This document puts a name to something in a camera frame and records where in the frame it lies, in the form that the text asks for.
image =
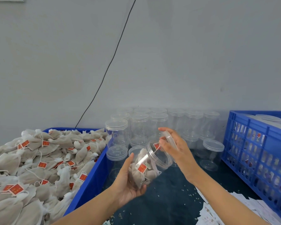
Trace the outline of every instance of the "forearm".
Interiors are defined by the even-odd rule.
[[[201,168],[198,169],[193,184],[201,191],[225,225],[268,225]]]
[[[53,225],[102,225],[119,208],[117,196],[111,187],[89,202],[62,217]]]

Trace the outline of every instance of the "person's left hand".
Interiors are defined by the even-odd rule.
[[[133,156],[134,154],[131,153],[131,155],[125,160],[116,180],[111,185],[111,189],[118,199],[119,208],[127,204],[135,197],[143,195],[147,189],[147,186],[143,185],[140,190],[135,190],[128,181],[128,168],[133,160]]]

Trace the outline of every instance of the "jar filled with tea bags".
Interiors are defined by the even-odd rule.
[[[169,132],[165,131],[162,133],[164,133],[164,140],[172,144],[174,148],[177,148],[172,137],[172,141],[168,140]],[[142,185],[149,185],[152,180],[173,163],[172,157],[156,141],[149,141],[146,147],[141,149],[135,157],[128,170],[129,181],[135,189],[140,189]]]

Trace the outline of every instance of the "blue plastic crate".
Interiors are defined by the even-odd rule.
[[[281,217],[281,129],[245,116],[281,111],[230,111],[222,160]]]
[[[81,133],[82,131],[89,132],[91,130],[98,130],[98,129],[82,129],[82,128],[63,128],[63,127],[59,127],[59,128],[54,127],[49,129],[56,129],[60,131],[78,130]],[[64,216],[74,211],[75,209],[79,208],[81,205],[85,204],[89,200],[93,199],[96,195],[101,193],[101,189],[113,165],[112,161],[107,159],[106,152],[107,152],[107,147],[105,147],[104,151],[102,152],[96,164],[90,171],[86,180],[81,185],[79,191],[75,195],[74,199],[69,205]]]

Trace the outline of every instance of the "person's right hand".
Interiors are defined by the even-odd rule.
[[[173,137],[178,147],[178,151],[174,149],[171,144],[169,144],[162,138],[159,140],[159,144],[167,153],[169,153],[174,158],[175,162],[177,163],[180,170],[184,174],[186,180],[188,180],[191,184],[193,184],[196,174],[201,168],[195,161],[191,151],[187,146],[187,143],[176,133],[176,131],[170,128],[161,127],[158,128],[158,130],[168,131]]]

